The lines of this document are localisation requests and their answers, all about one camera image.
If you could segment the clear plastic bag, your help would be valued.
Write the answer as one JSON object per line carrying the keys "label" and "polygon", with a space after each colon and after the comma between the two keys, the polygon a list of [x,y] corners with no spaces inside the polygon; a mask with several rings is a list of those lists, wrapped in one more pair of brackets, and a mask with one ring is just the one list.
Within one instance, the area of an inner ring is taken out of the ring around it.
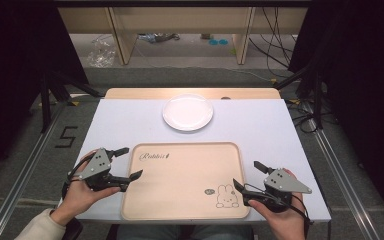
{"label": "clear plastic bag", "polygon": [[87,56],[87,63],[95,68],[109,68],[115,60],[115,49],[101,37],[92,41],[93,50]]}

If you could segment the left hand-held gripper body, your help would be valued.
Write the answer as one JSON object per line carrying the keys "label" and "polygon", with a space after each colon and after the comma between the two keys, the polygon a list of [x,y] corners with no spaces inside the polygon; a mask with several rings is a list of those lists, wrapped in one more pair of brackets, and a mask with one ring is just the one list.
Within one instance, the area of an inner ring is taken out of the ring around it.
{"label": "left hand-held gripper body", "polygon": [[85,158],[86,167],[77,173],[78,179],[83,180],[93,191],[119,187],[121,192],[125,192],[130,179],[110,174],[113,151],[100,148],[95,153],[89,154]]}

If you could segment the metal floor rail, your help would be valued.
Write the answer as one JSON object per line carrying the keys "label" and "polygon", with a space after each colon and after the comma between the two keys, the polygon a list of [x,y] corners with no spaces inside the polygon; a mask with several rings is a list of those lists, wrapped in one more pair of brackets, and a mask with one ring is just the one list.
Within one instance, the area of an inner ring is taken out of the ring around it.
{"label": "metal floor rail", "polygon": [[52,135],[57,120],[59,119],[63,107],[57,107],[55,112],[51,115],[51,120],[47,127],[41,132],[39,139],[37,140],[32,152],[23,165],[20,173],[18,174],[14,184],[12,185],[9,193],[4,198],[0,205],[0,236],[2,235],[14,209],[21,197],[24,189],[29,182],[33,171],[35,170],[39,159],[48,143],[50,136]]}
{"label": "metal floor rail", "polygon": [[317,142],[325,156],[325,159],[332,171],[336,183],[338,184],[342,195],[362,232],[365,240],[380,240],[380,235],[375,228],[369,212],[363,206],[361,199],[352,186],[349,178],[347,177],[336,153],[334,152],[324,130],[316,124],[315,111],[310,107],[309,103],[303,104],[303,109],[313,115],[309,125],[317,139]]}

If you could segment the person's left hand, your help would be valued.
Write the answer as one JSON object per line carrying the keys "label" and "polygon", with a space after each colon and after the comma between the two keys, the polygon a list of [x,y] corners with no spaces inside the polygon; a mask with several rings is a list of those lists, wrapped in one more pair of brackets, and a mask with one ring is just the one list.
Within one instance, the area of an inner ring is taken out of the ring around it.
{"label": "person's left hand", "polygon": [[83,180],[74,176],[70,180],[63,202],[50,214],[50,218],[55,223],[66,226],[74,217],[88,210],[97,201],[119,191],[119,187],[93,191]]}

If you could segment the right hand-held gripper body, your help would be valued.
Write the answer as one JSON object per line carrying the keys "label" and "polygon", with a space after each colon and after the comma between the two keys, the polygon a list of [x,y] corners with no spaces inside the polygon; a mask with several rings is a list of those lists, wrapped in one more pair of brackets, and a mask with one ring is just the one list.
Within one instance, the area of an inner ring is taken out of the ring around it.
{"label": "right hand-held gripper body", "polygon": [[245,206],[248,206],[248,201],[253,199],[264,204],[270,211],[281,213],[291,207],[293,193],[312,193],[309,187],[292,177],[284,169],[260,168],[260,171],[268,175],[264,180],[265,189],[255,192],[242,187]]}

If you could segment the black metal stand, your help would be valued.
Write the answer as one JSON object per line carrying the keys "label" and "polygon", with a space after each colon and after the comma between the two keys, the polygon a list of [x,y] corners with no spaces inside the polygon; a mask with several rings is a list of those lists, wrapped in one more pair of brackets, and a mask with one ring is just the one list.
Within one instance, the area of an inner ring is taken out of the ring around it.
{"label": "black metal stand", "polygon": [[314,103],[312,117],[315,121],[316,129],[322,129],[322,80],[321,75],[317,70],[317,66],[311,63],[307,64],[304,68],[287,77],[285,80],[280,83],[276,83],[274,88],[281,90],[297,80],[299,80],[300,83],[295,91],[295,94],[299,99],[306,99],[310,96],[310,94],[312,94],[312,100]]}
{"label": "black metal stand", "polygon": [[46,132],[52,122],[50,94],[56,98],[58,102],[67,102],[70,94],[66,89],[66,85],[72,85],[75,88],[85,92],[93,97],[103,97],[103,94],[94,90],[84,83],[76,81],[63,73],[49,71],[45,73],[41,79],[40,95],[42,103],[42,133]]}

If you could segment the white table cover board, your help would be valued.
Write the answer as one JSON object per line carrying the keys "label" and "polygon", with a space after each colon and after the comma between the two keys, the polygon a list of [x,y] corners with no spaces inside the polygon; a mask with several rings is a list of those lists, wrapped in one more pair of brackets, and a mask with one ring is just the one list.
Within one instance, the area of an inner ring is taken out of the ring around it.
{"label": "white table cover board", "polygon": [[[98,147],[107,149],[129,148],[129,153],[114,161],[111,172],[126,176],[133,149],[139,144],[212,143],[230,142],[240,151],[244,181],[263,187],[265,174],[254,167],[260,161],[268,167],[285,167],[312,190],[304,198],[311,220],[327,222],[331,216],[309,166],[304,150],[285,103],[280,99],[214,100],[214,115],[203,128],[177,131],[162,117],[162,100],[103,99],[98,104],[81,151],[87,153]],[[213,220],[145,220],[130,221],[121,215],[124,193],[95,203],[81,214],[81,219],[108,223],[232,223],[244,224],[261,221],[261,216],[249,209],[241,219]]]}

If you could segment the light wooden shelf unit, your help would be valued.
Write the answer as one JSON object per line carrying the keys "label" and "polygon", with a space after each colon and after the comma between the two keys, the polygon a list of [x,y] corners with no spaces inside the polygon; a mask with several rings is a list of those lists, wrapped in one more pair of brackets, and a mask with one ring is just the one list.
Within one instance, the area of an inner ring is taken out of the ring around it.
{"label": "light wooden shelf unit", "polygon": [[139,33],[230,34],[237,63],[245,63],[248,37],[298,34],[305,7],[60,7],[59,14],[72,34],[110,34],[119,62],[129,63]]}

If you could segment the round white plate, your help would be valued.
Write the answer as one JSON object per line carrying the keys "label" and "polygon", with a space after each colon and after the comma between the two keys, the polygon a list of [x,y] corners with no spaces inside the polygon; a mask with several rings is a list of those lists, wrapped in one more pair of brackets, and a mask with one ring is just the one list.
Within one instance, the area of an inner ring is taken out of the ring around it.
{"label": "round white plate", "polygon": [[162,117],[173,129],[196,131],[205,127],[213,117],[209,100],[197,94],[181,94],[171,98],[163,107]]}

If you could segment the person's legs in jeans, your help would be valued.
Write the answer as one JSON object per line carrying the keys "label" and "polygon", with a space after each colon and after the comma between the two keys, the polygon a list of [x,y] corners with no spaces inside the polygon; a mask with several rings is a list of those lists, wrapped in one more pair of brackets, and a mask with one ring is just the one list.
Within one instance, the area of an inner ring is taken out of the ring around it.
{"label": "person's legs in jeans", "polygon": [[127,225],[116,240],[254,240],[250,225]]}

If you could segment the black curtain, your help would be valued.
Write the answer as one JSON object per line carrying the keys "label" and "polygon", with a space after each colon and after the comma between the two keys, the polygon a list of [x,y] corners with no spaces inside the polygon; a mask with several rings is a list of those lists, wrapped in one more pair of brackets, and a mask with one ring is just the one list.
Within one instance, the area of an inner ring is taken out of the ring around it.
{"label": "black curtain", "polygon": [[384,0],[312,0],[290,70],[309,62],[341,13],[346,19],[327,46],[322,76],[335,116],[384,200]]}
{"label": "black curtain", "polygon": [[59,10],[0,0],[0,160],[50,71],[88,82]]}

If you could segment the person's right hand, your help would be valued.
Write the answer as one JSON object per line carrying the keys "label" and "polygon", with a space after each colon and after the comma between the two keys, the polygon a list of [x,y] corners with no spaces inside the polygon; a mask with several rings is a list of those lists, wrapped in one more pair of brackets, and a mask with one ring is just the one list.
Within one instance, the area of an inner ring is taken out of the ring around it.
{"label": "person's right hand", "polygon": [[277,240],[305,240],[304,218],[296,211],[274,213],[256,200],[249,200],[248,204],[266,219]]}

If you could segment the light wooden table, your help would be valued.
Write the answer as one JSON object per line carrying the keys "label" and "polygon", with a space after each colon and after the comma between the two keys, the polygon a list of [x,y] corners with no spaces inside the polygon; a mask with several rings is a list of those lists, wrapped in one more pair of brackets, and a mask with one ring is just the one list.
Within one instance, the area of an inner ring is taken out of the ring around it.
{"label": "light wooden table", "polygon": [[180,94],[198,94],[207,99],[280,99],[274,88],[110,88],[106,99],[170,99]]}

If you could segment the beige tray with rabbit print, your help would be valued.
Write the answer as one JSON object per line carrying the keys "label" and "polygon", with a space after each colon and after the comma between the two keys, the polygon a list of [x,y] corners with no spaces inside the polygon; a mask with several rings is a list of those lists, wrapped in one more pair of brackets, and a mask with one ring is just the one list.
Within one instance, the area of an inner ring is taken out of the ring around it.
{"label": "beige tray with rabbit print", "polygon": [[230,142],[139,144],[121,215],[130,221],[241,219],[249,214],[234,187],[244,174]]}

